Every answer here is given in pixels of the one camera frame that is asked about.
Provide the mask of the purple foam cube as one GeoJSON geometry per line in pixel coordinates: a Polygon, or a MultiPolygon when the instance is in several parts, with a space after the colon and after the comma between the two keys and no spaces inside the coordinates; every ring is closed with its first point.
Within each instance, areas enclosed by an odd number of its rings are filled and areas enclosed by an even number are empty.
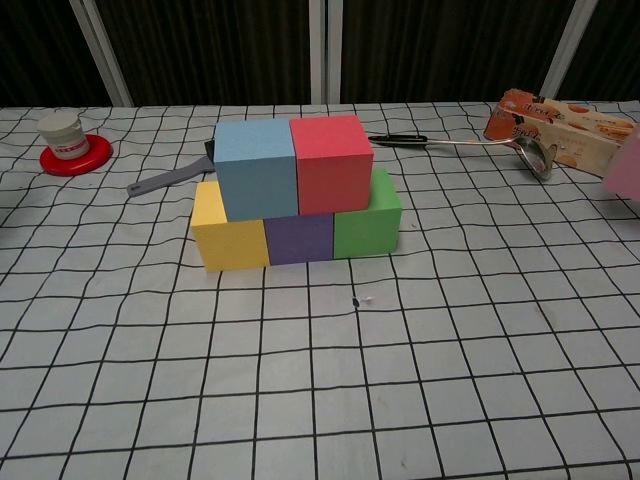
{"type": "Polygon", "coordinates": [[[270,218],[264,227],[271,265],[333,258],[332,214],[270,218]]]}

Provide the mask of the green foam cube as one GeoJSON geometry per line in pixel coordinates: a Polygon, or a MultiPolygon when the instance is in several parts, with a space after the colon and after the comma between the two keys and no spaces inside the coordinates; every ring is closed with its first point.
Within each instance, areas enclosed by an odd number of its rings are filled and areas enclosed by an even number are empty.
{"type": "Polygon", "coordinates": [[[384,169],[374,168],[369,206],[334,215],[335,259],[391,253],[396,249],[402,202],[384,169]]]}

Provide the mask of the red foam cube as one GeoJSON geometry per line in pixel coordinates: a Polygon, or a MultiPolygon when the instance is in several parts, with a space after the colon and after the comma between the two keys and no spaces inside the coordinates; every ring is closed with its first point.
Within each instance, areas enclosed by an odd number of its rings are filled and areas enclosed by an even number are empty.
{"type": "Polygon", "coordinates": [[[364,210],[373,149],[355,115],[290,121],[301,215],[364,210]]]}

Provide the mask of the light blue foam cube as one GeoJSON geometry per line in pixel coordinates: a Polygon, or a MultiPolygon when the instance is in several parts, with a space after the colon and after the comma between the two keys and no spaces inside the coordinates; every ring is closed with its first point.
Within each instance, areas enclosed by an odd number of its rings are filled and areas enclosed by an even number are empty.
{"type": "Polygon", "coordinates": [[[218,124],[214,165],[229,221],[298,214],[296,158],[287,119],[218,124]]]}

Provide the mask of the yellow foam cube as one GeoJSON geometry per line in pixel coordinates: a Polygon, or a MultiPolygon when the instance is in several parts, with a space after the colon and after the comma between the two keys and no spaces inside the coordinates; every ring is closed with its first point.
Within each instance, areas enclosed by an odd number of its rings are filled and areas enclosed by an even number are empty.
{"type": "Polygon", "coordinates": [[[228,220],[217,181],[197,184],[190,228],[207,271],[270,265],[264,222],[228,220]]]}

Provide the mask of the pink foam cube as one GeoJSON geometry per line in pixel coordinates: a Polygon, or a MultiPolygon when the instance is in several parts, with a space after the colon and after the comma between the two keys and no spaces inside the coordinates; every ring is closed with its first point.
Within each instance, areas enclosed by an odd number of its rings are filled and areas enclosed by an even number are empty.
{"type": "Polygon", "coordinates": [[[610,193],[640,202],[640,123],[612,157],[602,184],[610,193]]]}

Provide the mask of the white black-grid tablecloth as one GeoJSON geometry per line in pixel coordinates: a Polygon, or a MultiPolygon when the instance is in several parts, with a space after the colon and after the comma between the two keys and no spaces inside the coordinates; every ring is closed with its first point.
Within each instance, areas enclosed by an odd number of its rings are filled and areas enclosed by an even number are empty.
{"type": "Polygon", "coordinates": [[[0,480],[640,480],[640,203],[506,148],[377,148],[397,251],[210,273],[215,126],[355,114],[478,138],[480,102],[85,107],[113,146],[45,174],[0,108],[0,480]]]}

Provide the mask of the grey brush black bristles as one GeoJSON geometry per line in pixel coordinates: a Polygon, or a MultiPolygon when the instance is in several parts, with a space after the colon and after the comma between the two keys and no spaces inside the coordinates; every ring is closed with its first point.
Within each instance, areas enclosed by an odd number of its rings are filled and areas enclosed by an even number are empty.
{"type": "Polygon", "coordinates": [[[160,188],[191,179],[197,175],[212,173],[214,166],[214,145],[215,140],[208,140],[204,143],[206,154],[191,164],[177,168],[160,175],[146,178],[127,186],[126,190],[130,197],[144,195],[160,188]]]}

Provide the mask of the red round disc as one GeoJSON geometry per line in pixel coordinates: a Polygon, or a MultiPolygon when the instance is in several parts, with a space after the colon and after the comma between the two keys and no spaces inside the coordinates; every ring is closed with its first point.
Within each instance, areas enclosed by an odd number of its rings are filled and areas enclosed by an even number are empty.
{"type": "Polygon", "coordinates": [[[72,177],[89,173],[103,166],[111,157],[113,148],[110,142],[102,136],[86,135],[89,150],[82,156],[62,160],[46,147],[40,154],[39,162],[45,173],[54,176],[72,177]]]}

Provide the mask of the orange biscuit box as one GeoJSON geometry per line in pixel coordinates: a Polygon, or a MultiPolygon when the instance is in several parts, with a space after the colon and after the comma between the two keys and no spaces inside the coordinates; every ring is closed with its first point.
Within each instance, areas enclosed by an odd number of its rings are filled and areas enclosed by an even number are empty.
{"type": "Polygon", "coordinates": [[[635,127],[630,120],[510,89],[494,107],[484,135],[490,140],[523,135],[554,145],[557,163],[602,177],[635,127]]]}

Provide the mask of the white plastic jar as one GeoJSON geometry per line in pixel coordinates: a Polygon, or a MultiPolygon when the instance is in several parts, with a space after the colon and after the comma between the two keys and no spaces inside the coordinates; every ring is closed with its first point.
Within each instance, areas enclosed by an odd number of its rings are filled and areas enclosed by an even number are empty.
{"type": "Polygon", "coordinates": [[[74,160],[89,151],[89,142],[75,112],[58,111],[47,115],[38,121],[37,129],[60,160],[74,160]]]}

